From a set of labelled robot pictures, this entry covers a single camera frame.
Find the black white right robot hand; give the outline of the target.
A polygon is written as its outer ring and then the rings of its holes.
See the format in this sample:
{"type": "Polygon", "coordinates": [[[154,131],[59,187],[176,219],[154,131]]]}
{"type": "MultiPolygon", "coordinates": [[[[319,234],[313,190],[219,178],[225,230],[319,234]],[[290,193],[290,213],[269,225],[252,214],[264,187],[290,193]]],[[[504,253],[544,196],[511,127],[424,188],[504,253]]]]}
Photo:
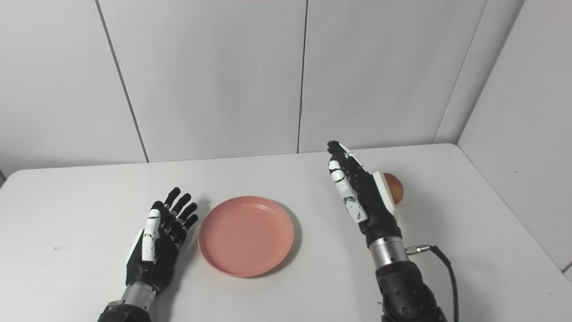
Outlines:
{"type": "Polygon", "coordinates": [[[350,216],[366,238],[374,241],[402,238],[394,216],[395,203],[388,183],[379,172],[369,173],[355,154],[339,141],[328,142],[328,171],[350,216]]]}

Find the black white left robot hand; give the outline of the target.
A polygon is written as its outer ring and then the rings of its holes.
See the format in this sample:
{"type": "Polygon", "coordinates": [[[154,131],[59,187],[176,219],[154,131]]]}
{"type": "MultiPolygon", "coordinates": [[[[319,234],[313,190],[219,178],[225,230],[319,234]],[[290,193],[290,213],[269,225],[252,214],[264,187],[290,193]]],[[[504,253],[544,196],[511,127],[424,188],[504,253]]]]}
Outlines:
{"type": "Polygon", "coordinates": [[[192,196],[182,194],[179,187],[173,188],[164,201],[153,203],[127,259],[126,286],[143,283],[156,295],[169,287],[180,248],[198,222],[197,209],[192,196]]]}

